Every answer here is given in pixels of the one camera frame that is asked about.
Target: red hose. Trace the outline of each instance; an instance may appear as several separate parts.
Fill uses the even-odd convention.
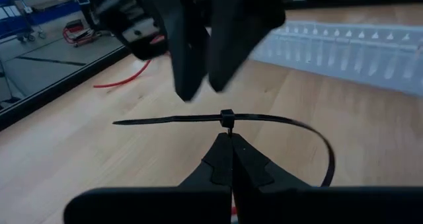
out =
[[[150,59],[147,60],[147,62],[145,62],[145,64],[144,64],[144,66],[135,75],[132,75],[131,77],[129,77],[127,79],[124,79],[123,81],[119,81],[119,82],[111,83],[111,84],[106,84],[106,85],[94,85],[93,87],[94,88],[97,88],[97,89],[98,88],[115,87],[115,86],[118,86],[118,85],[126,84],[126,83],[128,83],[130,81],[133,81],[136,77],[138,77],[138,75],[141,75],[141,73],[143,73],[143,71],[145,69],[147,69],[147,66],[150,64],[150,62],[151,62]]]
[[[154,38],[150,43],[154,44],[155,42],[158,42],[160,40],[163,40],[164,36],[157,36],[156,38]],[[130,81],[133,81],[136,77],[138,77],[139,75],[141,75],[141,73],[143,73],[143,71],[145,69],[147,69],[147,66],[151,63],[151,60],[147,60],[147,62],[145,62],[144,66],[135,74],[132,75],[131,77],[124,79],[123,81],[119,81],[116,83],[110,83],[110,84],[105,84],[105,85],[94,85],[93,87],[96,89],[99,88],[109,88],[109,87],[115,87],[115,86],[119,86],[119,85],[124,85]]]

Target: black cable tie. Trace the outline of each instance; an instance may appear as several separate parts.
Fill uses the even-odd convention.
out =
[[[164,118],[148,118],[148,119],[135,119],[135,120],[122,120],[113,122],[116,125],[144,125],[144,124],[160,124],[167,122],[213,122],[219,121],[222,127],[228,128],[228,134],[232,134],[232,129],[235,120],[249,120],[249,121],[267,121],[267,122],[279,122],[283,124],[289,124],[297,127],[309,130],[318,135],[326,146],[328,151],[329,161],[328,168],[325,174],[325,178],[321,184],[322,187],[330,186],[333,176],[335,174],[335,153],[329,140],[322,135],[320,132],[312,128],[311,126],[293,120],[290,118],[271,116],[264,114],[234,114],[232,110],[222,110],[220,114],[214,115],[191,115],[191,116],[169,116]]]

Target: black plastic clip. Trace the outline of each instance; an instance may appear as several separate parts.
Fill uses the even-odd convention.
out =
[[[220,115],[222,116],[220,124],[222,127],[227,128],[228,135],[232,136],[232,129],[233,125],[235,124],[235,114],[233,113],[232,109],[226,109],[221,110]]]

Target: wooden table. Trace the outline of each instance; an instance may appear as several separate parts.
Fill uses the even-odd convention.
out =
[[[313,9],[291,20],[421,24],[422,5]],[[59,223],[66,203],[100,186],[177,185],[199,164],[218,123],[114,126],[130,118],[236,112],[288,116],[325,134],[336,151],[334,185],[422,185],[423,100],[405,94],[248,61],[227,91],[204,83],[183,103],[169,58],[136,81],[93,89],[135,73],[128,56],[0,133],[0,223]],[[235,132],[304,181],[318,185],[327,167],[308,131],[237,122]]]

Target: floor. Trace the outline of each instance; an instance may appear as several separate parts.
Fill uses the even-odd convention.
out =
[[[406,24],[417,23],[415,13],[408,6],[386,6],[288,16]],[[336,153],[333,186],[423,185],[423,98],[246,61],[224,93],[204,81],[195,100],[184,103],[174,92],[166,56],[154,59],[131,83],[92,88],[142,66],[128,56],[0,133],[0,222],[60,223],[68,201],[91,188],[179,184],[224,131],[218,123],[112,122],[227,108],[287,116],[327,136]],[[264,122],[237,122],[234,132],[298,178],[321,183],[327,154],[313,134]]]
[[[50,29],[46,39],[37,38],[34,42],[25,43],[11,40],[0,44],[0,58],[11,94],[24,98],[45,89],[120,46],[122,44],[114,37],[102,36],[91,44],[75,48],[63,39],[61,31],[56,27],[56,30]],[[6,87],[0,90],[3,91],[0,91],[0,94],[10,93]]]

